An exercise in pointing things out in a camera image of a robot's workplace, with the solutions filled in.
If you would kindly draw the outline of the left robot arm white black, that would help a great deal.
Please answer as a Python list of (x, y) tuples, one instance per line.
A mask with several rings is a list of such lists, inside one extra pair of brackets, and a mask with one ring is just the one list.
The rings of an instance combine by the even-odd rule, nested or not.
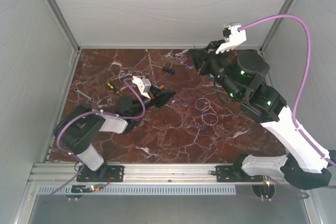
[(175, 94), (172, 90), (151, 87), (149, 98), (135, 100), (129, 95), (121, 96), (117, 102), (116, 114), (113, 115), (89, 115), (88, 112), (93, 111), (91, 107), (85, 104), (77, 106), (53, 130), (58, 143), (63, 144), (83, 162), (83, 171), (77, 181), (103, 182), (112, 171), (92, 144), (99, 132), (128, 134), (135, 127), (136, 117), (142, 114), (143, 109), (152, 106), (160, 109)]

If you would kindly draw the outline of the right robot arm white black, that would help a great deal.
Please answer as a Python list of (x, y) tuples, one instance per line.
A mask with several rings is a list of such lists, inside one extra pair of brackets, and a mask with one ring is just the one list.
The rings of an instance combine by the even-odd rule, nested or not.
[(335, 161), (335, 151), (319, 145), (307, 131), (293, 123), (292, 111), (286, 100), (273, 87), (264, 83), (270, 66), (253, 50), (244, 50), (233, 59), (230, 51), (216, 53), (219, 42), (205, 48), (190, 49), (198, 75), (211, 74), (230, 101), (239, 102), (241, 111), (271, 132), (288, 150), (277, 157), (243, 154), (222, 173), (235, 182), (245, 182), (254, 176), (283, 178), (298, 189), (328, 187), (332, 174), (328, 170)]

